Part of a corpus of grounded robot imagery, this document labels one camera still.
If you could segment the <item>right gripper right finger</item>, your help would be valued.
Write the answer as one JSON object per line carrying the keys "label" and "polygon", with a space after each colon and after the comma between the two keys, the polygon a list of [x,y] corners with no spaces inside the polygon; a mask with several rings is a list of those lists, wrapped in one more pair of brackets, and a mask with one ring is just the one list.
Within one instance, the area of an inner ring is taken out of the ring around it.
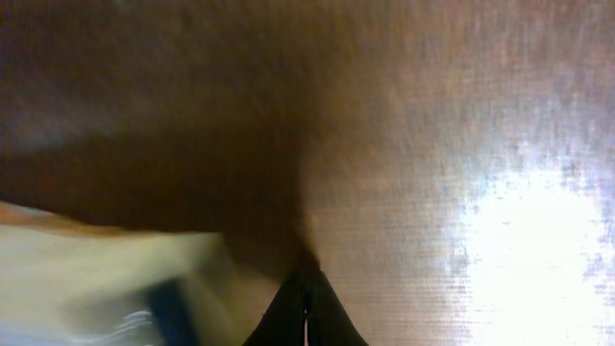
{"label": "right gripper right finger", "polygon": [[367,346],[322,271],[310,275],[306,291],[308,346]]}

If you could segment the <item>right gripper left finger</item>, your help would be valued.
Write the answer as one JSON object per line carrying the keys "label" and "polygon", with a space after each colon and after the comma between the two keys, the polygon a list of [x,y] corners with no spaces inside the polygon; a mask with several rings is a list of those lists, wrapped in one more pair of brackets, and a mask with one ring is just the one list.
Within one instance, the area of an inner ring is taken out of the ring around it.
{"label": "right gripper left finger", "polygon": [[284,280],[243,346],[303,346],[305,326],[305,279],[299,272],[293,272]]}

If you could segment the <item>yellow snack bag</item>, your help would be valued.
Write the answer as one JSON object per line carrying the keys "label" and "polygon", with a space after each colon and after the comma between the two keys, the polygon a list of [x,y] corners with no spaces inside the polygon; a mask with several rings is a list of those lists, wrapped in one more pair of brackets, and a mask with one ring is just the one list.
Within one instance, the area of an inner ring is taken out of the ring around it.
{"label": "yellow snack bag", "polygon": [[4,345],[160,345],[149,299],[171,287],[205,345],[239,345],[279,283],[219,234],[129,233],[1,207]]}

